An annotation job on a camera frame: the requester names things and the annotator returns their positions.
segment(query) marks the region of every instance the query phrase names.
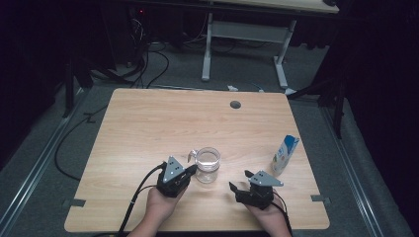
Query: glass cup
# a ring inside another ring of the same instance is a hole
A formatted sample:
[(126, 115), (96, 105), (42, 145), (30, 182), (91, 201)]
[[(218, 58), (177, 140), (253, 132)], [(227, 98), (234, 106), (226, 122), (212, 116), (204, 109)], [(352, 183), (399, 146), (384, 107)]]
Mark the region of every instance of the glass cup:
[(204, 183), (209, 184), (216, 180), (218, 175), (218, 168), (220, 162), (219, 152), (212, 147), (205, 147), (201, 150), (192, 150), (188, 156), (188, 162), (191, 157), (195, 158), (195, 164), (198, 169), (196, 173), (197, 179)]

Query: black cable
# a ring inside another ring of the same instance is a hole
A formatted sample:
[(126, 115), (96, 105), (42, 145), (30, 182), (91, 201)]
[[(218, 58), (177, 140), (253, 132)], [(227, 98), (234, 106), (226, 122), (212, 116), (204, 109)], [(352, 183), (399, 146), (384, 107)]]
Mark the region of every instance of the black cable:
[(138, 186), (138, 189), (136, 189), (135, 194), (132, 197), (131, 202), (129, 203), (129, 207), (126, 210), (126, 216), (124, 217), (124, 221), (121, 224), (120, 230), (118, 231), (118, 237), (122, 237), (124, 234), (124, 229), (126, 228), (126, 223), (129, 220), (129, 216), (132, 212), (133, 206), (135, 205), (135, 201), (138, 198), (138, 195), (141, 191), (143, 191), (146, 188), (150, 188), (149, 187), (145, 187), (144, 189), (142, 188), (142, 186), (144, 185), (145, 181), (148, 179), (148, 177), (150, 177), (156, 170), (161, 169), (163, 166), (165, 165), (165, 163), (162, 163), (159, 166), (156, 166), (154, 169), (152, 169), (150, 172), (148, 172), (148, 174), (144, 177), (144, 179), (142, 180), (141, 184)]
[(80, 178), (77, 178), (77, 177), (75, 177), (75, 176), (73, 176), (73, 175), (70, 175), (70, 174), (68, 174), (68, 173), (66, 173), (64, 170), (62, 170), (62, 168), (59, 166), (59, 163), (58, 163), (58, 151), (59, 151), (59, 148), (61, 147), (61, 145), (62, 145), (62, 143), (64, 142), (64, 140), (67, 138), (67, 136), (75, 129), (75, 128), (77, 128), (81, 123), (83, 123), (85, 120), (87, 120), (87, 119), (89, 119), (89, 118), (91, 118), (93, 115), (95, 115), (95, 114), (97, 114), (98, 112), (100, 112), (100, 111), (102, 111), (103, 109), (105, 109), (106, 107), (107, 107), (108, 105), (105, 105), (104, 107), (102, 107), (102, 108), (100, 108), (99, 110), (97, 110), (96, 112), (94, 112), (93, 114), (91, 114), (91, 115), (89, 115), (89, 116), (87, 116), (86, 118), (84, 118), (84, 119), (82, 119), (81, 121), (79, 121), (79, 122), (77, 122), (77, 124), (75, 124), (73, 127), (71, 127), (71, 129), (70, 130), (68, 130), (67, 131), (67, 133), (65, 133), (65, 135), (62, 137), (62, 139), (59, 141), (59, 143), (58, 143), (58, 145), (57, 145), (57, 147), (56, 147), (56, 149), (55, 149), (55, 153), (54, 153), (54, 164), (55, 164), (55, 167), (56, 167), (56, 169), (61, 173), (61, 174), (63, 174), (64, 176), (66, 176), (66, 177), (68, 177), (68, 178), (70, 178), (70, 179), (73, 179), (73, 180), (75, 180), (75, 181), (80, 181)]
[(163, 75), (166, 71), (167, 71), (167, 68), (169, 68), (169, 58), (167, 58), (167, 56), (166, 55), (164, 55), (163, 53), (161, 53), (161, 52), (158, 52), (158, 51), (154, 51), (154, 53), (157, 53), (157, 54), (160, 54), (160, 55), (162, 55), (165, 59), (166, 59), (166, 67), (164, 68), (164, 70), (160, 73), (160, 74), (158, 74), (158, 76), (156, 76), (156, 77), (154, 77), (148, 84), (147, 84), (147, 86), (145, 87), (145, 89), (148, 89), (149, 87), (150, 87), (150, 85), (151, 85), (151, 83), (153, 83), (155, 80), (157, 80), (161, 75)]
[[(155, 185), (152, 185), (152, 186), (147, 186), (147, 187), (144, 187), (144, 188), (142, 188), (140, 191), (139, 191), (139, 193), (141, 193), (143, 190), (145, 190), (145, 189), (149, 189), (149, 188), (152, 188), (152, 187), (156, 187)], [(116, 232), (109, 232), (109, 233), (99, 233), (99, 234), (95, 234), (95, 235), (93, 235), (92, 237), (101, 237), (101, 236), (108, 236), (108, 237), (119, 237), (118, 236), (119, 235), (119, 233), (116, 233)]]
[(131, 84), (131, 88), (135, 85), (135, 83), (137, 83), (136, 88), (138, 88), (139, 82), (141, 83), (141, 88), (144, 88), (143, 84), (142, 84), (142, 75), (144, 74), (145, 70), (148, 67), (148, 53), (149, 53), (149, 45), (148, 48), (145, 50), (145, 65), (142, 68), (141, 72), (139, 73), (138, 77), (132, 82)]
[(279, 196), (278, 194), (274, 193), (278, 198), (280, 198), (280, 200), (283, 202), (284, 204), (284, 209), (283, 210), (278, 204), (274, 203), (273, 201), (271, 202), (271, 205), (273, 205), (274, 207), (276, 207), (284, 216), (284, 219), (286, 220), (286, 225), (287, 228), (289, 229), (289, 232), (291, 234), (291, 236), (293, 236), (293, 229), (291, 228), (291, 224), (290, 224), (290, 219), (288, 217), (288, 211), (287, 211), (287, 205), (284, 202), (283, 198), (281, 196)]

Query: human hand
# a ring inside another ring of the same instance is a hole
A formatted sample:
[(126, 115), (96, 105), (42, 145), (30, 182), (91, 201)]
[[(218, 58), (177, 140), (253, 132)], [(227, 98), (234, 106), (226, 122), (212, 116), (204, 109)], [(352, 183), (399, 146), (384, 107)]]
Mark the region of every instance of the human hand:
[(186, 189), (182, 190), (177, 197), (165, 197), (156, 188), (151, 188), (148, 191), (144, 217), (129, 233), (128, 237), (155, 236), (160, 225), (173, 214), (176, 204), (185, 191)]
[[(273, 203), (284, 210), (284, 205), (277, 195), (274, 195)], [(265, 231), (268, 232), (272, 237), (291, 236), (283, 213), (275, 206), (269, 205), (263, 210), (252, 205), (245, 204), (245, 206), (256, 217)]]

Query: light wood surface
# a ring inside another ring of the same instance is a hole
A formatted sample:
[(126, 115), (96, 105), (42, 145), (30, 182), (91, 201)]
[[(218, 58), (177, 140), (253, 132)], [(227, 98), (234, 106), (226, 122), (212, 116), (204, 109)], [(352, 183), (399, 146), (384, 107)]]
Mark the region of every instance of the light wood surface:
[(337, 6), (330, 7), (322, 0), (213, 0), (212, 2), (245, 4), (258, 7), (282, 8), (318, 13), (335, 14), (339, 12)]
[[(230, 107), (241, 103), (240, 109)], [(70, 232), (116, 231), (145, 175), (173, 155), (184, 167), (192, 149), (214, 147), (221, 166), (214, 183), (195, 177), (162, 231), (260, 230), (228, 182), (248, 186), (244, 170), (272, 174), (271, 160), (287, 134), (299, 137), (287, 97), (279, 93), (117, 89), (110, 101), (72, 206)], [(145, 183), (155, 185), (160, 170)], [(303, 141), (278, 177), (276, 188), (289, 210), (293, 229), (324, 229), (329, 219)], [(147, 191), (134, 206), (126, 230), (144, 214)]]

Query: hole in table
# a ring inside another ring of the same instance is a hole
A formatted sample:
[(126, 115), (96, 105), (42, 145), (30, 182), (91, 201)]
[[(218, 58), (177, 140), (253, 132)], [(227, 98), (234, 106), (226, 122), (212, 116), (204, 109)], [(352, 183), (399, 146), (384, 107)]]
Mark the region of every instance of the hole in table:
[(240, 109), (241, 104), (240, 104), (240, 102), (238, 102), (238, 101), (232, 101), (232, 102), (230, 102), (230, 106), (231, 106), (233, 109)]

